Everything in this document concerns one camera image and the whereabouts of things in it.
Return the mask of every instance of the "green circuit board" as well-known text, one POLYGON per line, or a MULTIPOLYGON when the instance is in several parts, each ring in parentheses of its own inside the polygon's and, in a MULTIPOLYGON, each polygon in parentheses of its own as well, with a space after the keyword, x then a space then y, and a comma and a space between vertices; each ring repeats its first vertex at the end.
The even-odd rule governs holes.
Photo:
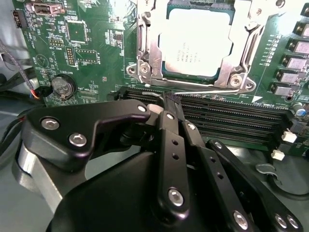
MULTIPOLYGON (((41 86, 49 86, 59 73, 71 76, 77 91, 63 101, 56 94, 45 99, 47 106, 85 104, 106 101, 107 94, 121 87, 145 88, 126 73, 126 66, 136 62, 137 6, 134 0, 42 0, 40 3, 61 4, 63 11, 53 16, 29 12, 30 0, 13 0, 15 9, 27 25, 22 28, 29 54, 41 86)), ((188 8, 187 0, 171 0, 168 11, 188 8)), ((192 0, 189 8, 200 9, 204 4, 233 4, 233 0, 192 0)), ((309 72, 297 80, 297 89, 290 96, 275 95, 272 85, 277 82, 282 60, 293 53, 287 49, 291 39, 304 39, 294 33, 297 23, 309 23, 301 15, 306 0, 293 12, 274 15, 268 19, 265 32, 255 54, 249 77, 257 83, 253 92, 238 95, 199 95, 215 100, 249 103, 259 106, 290 109, 299 102, 309 102, 309 72)), ((167 90, 153 87, 156 90, 167 90)), ((309 114, 302 116, 308 121, 309 114)), ((306 151, 309 139, 297 144, 306 151)))

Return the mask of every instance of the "silver metal part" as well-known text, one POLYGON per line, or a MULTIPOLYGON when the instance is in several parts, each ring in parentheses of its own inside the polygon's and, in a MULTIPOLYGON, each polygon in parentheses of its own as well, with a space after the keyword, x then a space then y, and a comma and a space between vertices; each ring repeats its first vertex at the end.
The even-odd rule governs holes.
POLYGON ((166 115, 167 115, 167 117, 168 117, 169 119, 172 119, 172 120, 174 119, 174 116, 173 116, 173 115, 171 115, 171 114, 169 114, 169 113, 167 113, 166 115))
POLYGON ((240 75, 233 75, 230 79, 230 85, 232 87, 239 87, 241 86, 241 83, 242 83, 242 77, 240 75))
POLYGON ((192 130, 195 130, 195 126, 192 123, 188 123, 188 127, 192 130))
POLYGON ((288 215, 288 220, 295 229, 298 229, 298 223, 290 215, 288 215))
POLYGON ((140 111, 142 111, 142 112, 146 112, 145 107, 143 107, 143 106, 141 106, 141 105, 138 106, 138 109, 139 109, 140 111))
POLYGON ((169 190, 169 200, 175 205, 175 206, 182 206, 183 204, 183 196, 182 194, 176 190, 176 189, 170 189, 169 190))
POLYGON ((282 228, 287 228, 286 222, 282 219, 282 217, 278 214, 275 215, 275 219, 282 228))
POLYGON ((86 145, 87 139, 82 134, 74 133, 69 136, 69 142, 74 146, 82 147, 86 145))
POLYGON ((86 181, 84 169, 72 175, 63 173, 54 165, 28 151, 23 144, 18 157, 18 165, 33 180, 31 183, 27 181, 30 186, 25 186, 25 183, 20 184, 32 191, 38 189, 53 213, 65 194, 86 181))
POLYGON ((249 225, 246 218, 238 211, 235 211, 233 214, 235 222, 243 229, 248 229, 249 225))
POLYGON ((162 75, 162 51, 158 46, 159 35, 164 30, 167 20, 169 0, 138 0, 137 16, 137 62, 126 68, 127 74, 147 86, 155 85, 187 90, 182 94, 240 94, 254 91, 256 83, 248 74, 264 33, 264 28, 271 15, 279 14, 287 8, 286 0, 235 0, 229 40, 233 49, 223 58, 218 79, 213 85, 175 81, 162 75), (238 91, 219 92, 212 88, 236 89, 238 91))
POLYGON ((219 149, 222 148, 222 145, 221 145, 219 142, 215 142, 214 144, 215 144, 219 149))
POLYGON ((58 129, 60 126, 57 120, 53 118, 43 119, 41 122, 41 125, 44 129, 51 130, 51 131, 58 129))
POLYGON ((276 168, 269 163, 257 164, 255 166, 255 169, 261 174, 266 174, 266 175, 270 174, 270 175, 275 176, 278 179, 276 168))

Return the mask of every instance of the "connector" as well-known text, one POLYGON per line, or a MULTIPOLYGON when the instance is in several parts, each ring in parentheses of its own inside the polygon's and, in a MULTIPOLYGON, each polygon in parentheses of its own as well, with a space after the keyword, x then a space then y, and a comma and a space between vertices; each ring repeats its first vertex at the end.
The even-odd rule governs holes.
POLYGON ((283 135, 281 136, 283 141, 289 142, 289 143, 294 143, 295 140, 297 139, 297 135, 290 132, 290 131, 285 131, 283 135))
POLYGON ((271 157, 275 160, 280 160, 282 161, 283 158, 285 157, 285 154, 279 150, 273 150, 271 153, 271 157))

